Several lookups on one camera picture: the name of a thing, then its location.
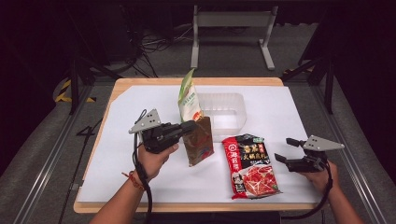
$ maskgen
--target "black cable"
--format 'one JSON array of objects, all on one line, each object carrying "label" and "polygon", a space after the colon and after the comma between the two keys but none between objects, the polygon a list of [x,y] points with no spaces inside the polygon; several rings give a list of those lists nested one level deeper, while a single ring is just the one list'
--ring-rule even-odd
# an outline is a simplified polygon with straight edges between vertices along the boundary
[{"label": "black cable", "polygon": [[[190,31],[192,30],[192,27],[190,27],[186,32],[184,32],[182,35],[178,36],[178,37],[173,37],[173,39],[168,40],[168,39],[160,39],[160,38],[156,38],[156,39],[145,39],[146,37],[150,36],[150,35],[145,35],[145,37],[143,38],[142,41],[142,49],[146,50],[146,53],[152,53],[155,51],[164,51],[166,49],[168,49],[169,47],[171,47],[172,45],[179,43],[181,41],[183,41],[184,39],[186,39],[186,37],[183,37],[184,35],[188,34]],[[148,44],[156,44],[155,48],[148,48],[146,47],[146,45]]]},{"label": "black cable", "polygon": [[309,211],[309,212],[307,212],[307,213],[305,213],[303,215],[295,216],[295,217],[281,217],[281,219],[292,219],[292,220],[294,220],[294,219],[302,219],[302,218],[310,217],[310,216],[314,215],[323,206],[323,204],[326,203],[326,201],[327,201],[327,199],[329,197],[330,190],[332,189],[332,172],[330,170],[329,163],[321,162],[320,164],[322,164],[326,168],[327,173],[329,175],[328,181],[327,181],[327,185],[326,185],[326,189],[325,189],[325,193],[323,194],[323,197],[322,197],[320,203],[315,208],[313,208],[311,211]]},{"label": "black cable", "polygon": [[139,58],[139,60],[140,60],[140,61],[142,61],[143,63],[145,63],[147,66],[149,66],[149,63],[148,63],[148,62],[146,62],[145,60],[143,60],[143,59],[140,59],[140,58]]},{"label": "black cable", "polygon": [[137,72],[139,72],[140,74],[142,74],[143,76],[145,76],[145,77],[151,77],[149,74],[147,74],[145,71],[143,71],[143,69],[141,69],[141,68],[139,67],[138,64],[136,64],[136,66],[133,66],[133,68],[134,68]]},{"label": "black cable", "polygon": [[154,67],[152,66],[151,62],[149,61],[149,56],[147,55],[147,53],[146,53],[145,51],[143,51],[143,56],[146,58],[146,60],[147,60],[147,62],[148,62],[148,65],[149,65],[149,67],[151,68],[151,71],[152,71],[152,73],[154,74],[154,76],[155,76],[155,77],[158,77],[158,76],[157,76],[157,73],[155,72]]},{"label": "black cable", "polygon": [[[120,67],[120,68],[116,68],[116,69],[114,69],[114,70],[110,70],[109,69],[109,71],[111,71],[111,72],[113,72],[113,73],[115,73],[115,74],[117,74],[117,75],[119,75],[120,73],[122,73],[122,72],[125,72],[125,71],[127,71],[128,69],[130,69],[133,65],[134,65],[134,63],[136,62],[136,60],[133,60],[133,61],[131,61],[131,62],[127,62],[127,64],[125,65],[125,66],[123,66],[123,67]],[[107,74],[105,74],[105,73],[103,73],[103,72],[96,72],[96,71],[92,71],[93,72],[93,74],[94,75],[96,75],[96,76],[107,76]]]},{"label": "black cable", "polygon": [[326,214],[324,213],[323,209],[321,210],[321,213],[322,213],[322,224],[325,224],[326,223]]},{"label": "black cable", "polygon": [[[137,123],[139,120],[141,120],[147,113],[147,110],[144,109],[142,113],[140,114],[139,119],[135,122]],[[151,188],[149,187],[149,183],[147,182],[148,175],[146,173],[145,167],[143,166],[142,163],[140,163],[138,159],[138,147],[140,145],[137,144],[137,133],[134,134],[134,154],[133,154],[133,162],[134,162],[134,168],[137,171],[137,174],[139,175],[139,179],[143,184],[143,187],[146,190],[146,193],[148,195],[148,211],[146,213],[145,217],[145,224],[150,223],[151,219],[151,211],[152,211],[152,195],[151,195]]]},{"label": "black cable", "polygon": [[105,67],[102,67],[101,65],[99,65],[99,64],[97,64],[97,63],[95,63],[95,62],[92,62],[91,60],[88,60],[88,59],[86,59],[86,58],[84,58],[84,57],[78,57],[78,60],[80,61],[80,62],[82,62],[82,63],[85,63],[85,65],[88,65],[89,67],[93,67],[93,68],[95,68],[96,70],[99,70],[99,71],[101,71],[102,73],[104,73],[104,74],[106,74],[106,75],[108,75],[109,77],[113,77],[114,79],[119,79],[119,78],[122,78],[121,76],[119,76],[118,74],[115,74],[115,73],[113,73],[112,71],[110,71],[110,70],[108,70],[107,68],[105,68]]},{"label": "black cable", "polygon": [[77,172],[78,172],[79,165],[81,164],[82,156],[84,155],[85,147],[86,147],[87,144],[88,144],[88,140],[89,140],[90,137],[93,135],[93,134],[92,134],[93,130],[96,128],[96,126],[99,125],[100,122],[102,122],[102,120],[103,120],[103,118],[99,119],[99,121],[96,122],[96,124],[95,124],[93,127],[88,126],[87,128],[85,128],[85,129],[83,130],[83,131],[87,130],[87,133],[85,134],[85,139],[84,139],[84,146],[82,147],[82,150],[81,150],[81,152],[79,153],[78,163],[77,163],[75,172],[73,173],[73,177],[72,177],[72,179],[71,179],[71,181],[70,181],[70,187],[69,187],[69,189],[67,190],[67,194],[66,194],[66,197],[65,197],[65,199],[64,199],[64,207],[62,208],[61,216],[59,217],[59,221],[58,221],[59,224],[62,223],[62,220],[63,220],[63,218],[64,218],[64,211],[65,211],[65,209],[66,209],[67,202],[68,202],[68,200],[69,200],[69,195],[70,195],[70,191],[72,190],[72,185],[74,184],[74,181],[76,180],[76,175],[77,175]]}]

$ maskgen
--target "transparent container lid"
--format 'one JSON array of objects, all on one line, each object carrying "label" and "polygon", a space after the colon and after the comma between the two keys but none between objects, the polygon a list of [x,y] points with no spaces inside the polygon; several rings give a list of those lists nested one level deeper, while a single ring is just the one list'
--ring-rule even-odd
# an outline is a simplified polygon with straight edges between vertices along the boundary
[{"label": "transparent container lid", "polygon": [[247,120],[244,96],[239,93],[198,93],[204,115],[210,117],[214,142],[240,134]]}]

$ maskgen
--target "red snack bag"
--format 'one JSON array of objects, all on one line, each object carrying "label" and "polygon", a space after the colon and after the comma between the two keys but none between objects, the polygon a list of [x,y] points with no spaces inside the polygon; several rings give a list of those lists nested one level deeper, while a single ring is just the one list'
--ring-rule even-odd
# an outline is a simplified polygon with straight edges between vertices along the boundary
[{"label": "red snack bag", "polygon": [[226,138],[222,144],[231,171],[232,199],[258,199],[280,192],[263,138],[246,133]]}]

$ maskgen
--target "white tabletop surface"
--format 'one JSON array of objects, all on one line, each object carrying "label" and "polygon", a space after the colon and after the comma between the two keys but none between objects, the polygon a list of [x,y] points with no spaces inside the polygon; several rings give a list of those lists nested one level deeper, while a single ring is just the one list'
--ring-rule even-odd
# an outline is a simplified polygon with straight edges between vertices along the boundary
[{"label": "white tabletop surface", "polygon": [[[232,200],[230,171],[222,144],[214,143],[212,156],[189,167],[180,140],[179,150],[150,182],[154,203],[317,203],[320,200],[309,181],[290,173],[274,156],[278,153],[288,159],[300,159],[304,155],[300,147],[286,144],[287,137],[307,139],[288,87],[196,86],[196,90],[199,93],[238,92],[244,96],[247,122],[240,134],[264,138],[282,193],[258,200]],[[128,130],[143,109],[156,108],[162,123],[180,123],[178,92],[179,86],[132,86],[113,101],[77,202],[105,203],[114,195],[125,181],[121,172],[134,169],[134,135]],[[145,194],[142,202],[147,201]]]}]

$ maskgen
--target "bracelet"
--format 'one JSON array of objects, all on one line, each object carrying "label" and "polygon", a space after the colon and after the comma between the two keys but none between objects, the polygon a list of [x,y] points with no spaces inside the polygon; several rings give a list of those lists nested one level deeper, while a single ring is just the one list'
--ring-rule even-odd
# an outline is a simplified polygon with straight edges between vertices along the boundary
[{"label": "bracelet", "polygon": [[134,173],[134,170],[132,170],[131,172],[129,172],[128,175],[125,174],[125,173],[122,173],[122,174],[125,175],[126,177],[128,177],[128,178],[132,181],[132,183],[134,184],[134,187],[135,187],[135,188],[141,189],[141,190],[145,191],[145,187],[143,187],[143,185],[141,185],[141,184],[139,184],[139,183],[136,182],[136,180],[134,179],[133,173]]}]

